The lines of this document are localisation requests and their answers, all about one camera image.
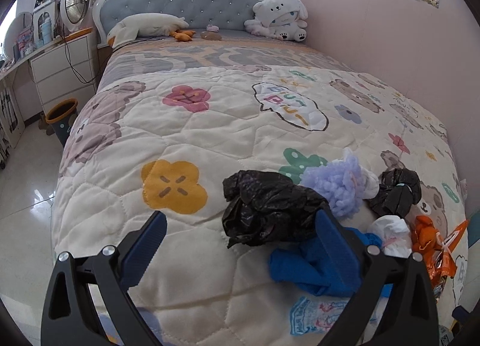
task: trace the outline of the bedspread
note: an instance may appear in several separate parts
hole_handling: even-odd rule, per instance
[[[313,345],[323,336],[290,335],[290,309],[305,292],[271,280],[276,244],[227,249],[222,181],[238,170],[280,171],[299,183],[305,167],[350,147],[375,174],[417,171],[423,197],[409,221],[428,214],[445,234],[465,219],[445,128],[379,79],[270,41],[151,44],[158,50],[134,44],[112,58],[75,121],[52,236],[57,253],[94,255],[161,209],[167,236],[129,294],[154,314],[163,344]],[[342,224],[365,231],[373,220],[363,205]],[[453,258],[459,271],[438,303],[445,325],[460,298],[466,236]]]

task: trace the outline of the blue gripper pad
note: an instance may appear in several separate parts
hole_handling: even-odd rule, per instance
[[[337,226],[323,210],[316,214],[315,230],[342,282],[351,290],[358,290],[362,285],[359,260]]]
[[[140,235],[121,264],[120,287],[125,292],[138,285],[167,234],[166,216],[160,211],[155,212],[149,224],[135,233]]]

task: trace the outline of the white dresser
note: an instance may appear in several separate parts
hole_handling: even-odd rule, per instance
[[[98,74],[95,33],[78,37],[67,44],[66,53],[65,44],[62,43],[31,60],[34,81],[45,114],[68,98],[76,98],[80,110],[97,91],[97,80],[94,79]],[[77,74],[67,60],[69,52],[71,66]]]

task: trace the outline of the purple fluffy cloth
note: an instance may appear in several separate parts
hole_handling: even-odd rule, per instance
[[[360,210],[365,192],[365,178],[362,176],[358,158],[345,150],[344,160],[334,160],[326,166],[307,167],[300,185],[315,190],[325,197],[333,216],[352,216]]]

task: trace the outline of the orange plush toy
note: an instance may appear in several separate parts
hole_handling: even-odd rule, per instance
[[[428,216],[420,215],[415,219],[412,250],[423,255],[433,294],[437,299],[445,287],[447,277],[454,277],[457,272],[452,251],[457,247],[468,225],[469,221],[465,220],[443,239]]]
[[[170,32],[170,36],[177,41],[191,41],[195,33],[194,30],[177,30],[176,32]]]

